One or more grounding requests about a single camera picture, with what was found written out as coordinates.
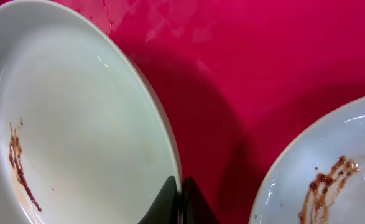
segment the red table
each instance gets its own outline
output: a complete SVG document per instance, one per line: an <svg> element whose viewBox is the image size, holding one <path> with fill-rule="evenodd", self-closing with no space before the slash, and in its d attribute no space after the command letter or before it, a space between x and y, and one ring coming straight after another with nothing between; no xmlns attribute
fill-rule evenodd
<svg viewBox="0 0 365 224"><path fill-rule="evenodd" d="M362 0L58 0L91 19L158 94L224 224L247 224L301 131L365 96Z"/></svg>

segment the bowl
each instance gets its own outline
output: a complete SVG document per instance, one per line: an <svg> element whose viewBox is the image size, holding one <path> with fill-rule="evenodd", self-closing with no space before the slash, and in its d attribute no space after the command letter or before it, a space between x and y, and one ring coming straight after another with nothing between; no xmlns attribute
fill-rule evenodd
<svg viewBox="0 0 365 224"><path fill-rule="evenodd" d="M331 182L319 181L322 174ZM249 223L365 223L365 97L287 146L261 184Z"/></svg>
<svg viewBox="0 0 365 224"><path fill-rule="evenodd" d="M0 6L0 223L137 223L169 176L167 117L115 44L52 1Z"/></svg>

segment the bowl rim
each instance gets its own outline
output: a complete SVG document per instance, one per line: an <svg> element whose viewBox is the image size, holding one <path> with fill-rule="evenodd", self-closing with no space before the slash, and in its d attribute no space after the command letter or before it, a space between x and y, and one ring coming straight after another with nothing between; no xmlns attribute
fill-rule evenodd
<svg viewBox="0 0 365 224"><path fill-rule="evenodd" d="M329 112L328 114L322 116L321 118L319 118L318 120L316 120L314 123L312 123L311 125L309 125L309 127L305 128L304 131L302 131L297 137L295 137L295 139L290 142L290 144L287 145L287 147L280 153L280 155L277 157L277 159L275 160L275 162L271 165L271 167L269 168L267 174L265 175L264 179L261 182L260 187L258 188L257 191L257 195L256 195L256 199L254 199L254 203L252 204L251 207L251 212L250 212L250 219L249 219L249 224L253 224L253 215L254 215L254 209L258 206L259 204L259 196L263 194L263 191L265 190L265 182L266 180L269 179L271 173L273 173L275 167L277 166L277 164L283 159L283 157L286 155L286 153L289 152L289 150L297 143L299 142L299 140L301 140L301 138L304 137L304 135L308 134L309 132L311 132L313 129L315 129L318 125L320 125L322 122L324 122L326 119L328 119L329 117L335 115L336 113L339 113L342 110L345 110L346 108L353 106L357 103L360 103L362 101L365 101L365 96L358 98L354 101L351 101L343 106L340 106L339 108Z"/></svg>
<svg viewBox="0 0 365 224"><path fill-rule="evenodd" d="M60 3L49 1L49 0L14 0L5 2L4 4L0 5L0 11L15 5L15 4L28 4L28 3L39 3L44 4L46 6L50 7L56 7L58 9L61 9L62 11L65 11L65 13L69 13L75 17L77 17L79 20L85 22L87 25L89 25L93 32L96 32L99 34L115 51L116 54L120 55L122 58L123 63L127 65L127 67L130 69L131 73L135 76L137 81L139 82L141 88L145 91L145 95L149 103L151 104L151 107L154 110L155 116L157 118L157 121L161 127L161 130L164 135L164 139L167 145L167 148L169 150L170 158L172 160L173 169L175 171L175 175L178 177L175 178L176 184L177 184L177 190L179 193L182 191L182 167L180 162L180 156L178 153L178 147L177 142L175 140L175 136L173 134L170 121L165 113L165 110L163 106L161 105L161 102L159 98L157 97L154 89L150 85L149 81L146 79L146 77L143 75L139 67L132 61L129 60L128 56L125 55L122 50L108 37L99 27L97 27L94 23L92 23L89 19L84 17L82 14L74 11L73 9L70 9L69 7L66 7Z"/></svg>

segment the food residue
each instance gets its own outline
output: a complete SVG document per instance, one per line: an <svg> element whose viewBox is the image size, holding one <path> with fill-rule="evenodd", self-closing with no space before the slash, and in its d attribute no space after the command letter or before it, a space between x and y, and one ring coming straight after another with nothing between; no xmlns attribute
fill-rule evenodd
<svg viewBox="0 0 365 224"><path fill-rule="evenodd" d="M329 208L345 186L346 181L359 171L358 163L341 156L325 175L319 173L309 185L301 212L300 224L325 224L328 221Z"/></svg>
<svg viewBox="0 0 365 224"><path fill-rule="evenodd" d="M16 169L16 178L18 182L25 188L27 195L30 197L32 203L37 207L38 211L41 212L40 205L36 202L31 189L27 185L26 178L23 173L23 167L21 163L22 147L19 144L19 137L17 136L16 129L12 129L11 123L11 141L9 143L9 162L13 169Z"/></svg>

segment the black pointed object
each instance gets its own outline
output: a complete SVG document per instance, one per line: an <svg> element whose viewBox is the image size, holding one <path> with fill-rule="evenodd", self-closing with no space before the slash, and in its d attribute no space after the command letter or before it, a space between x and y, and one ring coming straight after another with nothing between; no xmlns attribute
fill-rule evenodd
<svg viewBox="0 0 365 224"><path fill-rule="evenodd" d="M180 207L175 177L168 177L149 210L138 224L177 224Z"/></svg>
<svg viewBox="0 0 365 224"><path fill-rule="evenodd" d="M208 205L195 180L187 177L182 186L183 201L177 192L175 177L168 177L148 212L138 224L221 224Z"/></svg>

